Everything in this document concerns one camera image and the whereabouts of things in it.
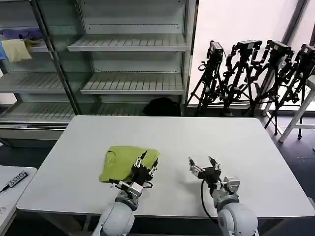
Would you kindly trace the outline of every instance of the white table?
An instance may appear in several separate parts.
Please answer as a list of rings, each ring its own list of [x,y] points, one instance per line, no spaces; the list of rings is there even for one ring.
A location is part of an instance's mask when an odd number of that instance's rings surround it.
[[[17,207],[41,213],[100,215],[118,193],[98,181],[113,145],[155,148],[161,155],[152,189],[145,189],[136,215],[206,217],[200,181],[189,172],[188,157],[209,166],[221,163],[222,177],[241,180],[240,201],[258,218],[314,216],[300,184],[255,118],[152,118],[76,116]],[[216,216],[207,189],[205,203]]]
[[[4,235],[16,215],[16,203],[22,195],[23,191],[36,173],[36,168],[31,167],[13,167],[0,166],[0,190],[12,178],[16,177],[21,171],[26,171],[29,176],[23,179],[13,188],[9,188],[0,193],[0,235]]]

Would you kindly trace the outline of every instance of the floor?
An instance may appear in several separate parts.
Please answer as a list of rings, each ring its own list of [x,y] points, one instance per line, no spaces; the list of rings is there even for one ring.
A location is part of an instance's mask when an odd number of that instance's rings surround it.
[[[290,117],[280,117],[279,126],[284,130],[290,122]],[[305,118],[304,123],[315,123],[315,118]],[[274,140],[277,148],[288,163],[297,180],[303,187],[307,196],[315,199],[315,130],[303,130],[302,139],[297,140],[298,130],[293,130],[284,144],[277,142],[277,137],[273,135],[274,126],[271,124],[267,132]],[[30,166],[39,168],[45,160],[50,148],[9,148],[0,147],[0,165]],[[91,230],[97,223],[98,218],[94,217]],[[281,225],[269,235],[271,236],[296,236],[311,235],[314,231],[315,217],[305,219],[290,220]],[[132,233],[138,234],[170,234],[170,235],[209,235],[219,232],[218,228],[209,220],[198,219],[152,219],[137,218],[132,229]],[[35,213],[19,212],[17,218],[12,223],[7,232],[7,236],[16,235],[32,236],[52,236],[64,235],[60,230],[40,218]]]

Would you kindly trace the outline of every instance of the black bag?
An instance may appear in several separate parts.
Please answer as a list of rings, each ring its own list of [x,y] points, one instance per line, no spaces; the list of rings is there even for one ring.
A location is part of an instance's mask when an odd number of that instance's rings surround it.
[[[180,104],[173,102],[167,97],[152,100],[144,109],[143,113],[151,117],[180,117]]]

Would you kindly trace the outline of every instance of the folded shirt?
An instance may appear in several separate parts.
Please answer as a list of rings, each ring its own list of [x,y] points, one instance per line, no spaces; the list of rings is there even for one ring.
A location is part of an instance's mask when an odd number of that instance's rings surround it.
[[[147,154],[142,160],[142,165],[148,169],[158,159],[159,152],[154,149],[146,149],[132,146],[112,146],[106,153],[103,173],[99,181],[107,182],[110,178],[115,180],[131,180],[131,168],[139,156],[145,151]]]
[[[10,62],[32,59],[26,45],[21,39],[10,39],[2,41],[3,50]]]

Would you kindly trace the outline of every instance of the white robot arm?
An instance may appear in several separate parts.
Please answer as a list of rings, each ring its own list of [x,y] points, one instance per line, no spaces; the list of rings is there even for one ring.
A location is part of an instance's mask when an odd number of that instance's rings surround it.
[[[126,236],[133,225],[133,211],[138,208],[138,199],[142,194],[144,183],[149,183],[157,170],[158,160],[151,169],[141,164],[147,152],[139,157],[131,168],[131,183],[110,179],[113,186],[121,189],[114,204],[106,207],[92,236]]]
[[[258,219],[254,212],[239,202],[238,178],[220,179],[220,164],[209,157],[212,167],[200,168],[189,158],[190,171],[206,181],[218,212],[218,223],[224,236],[259,236]]]

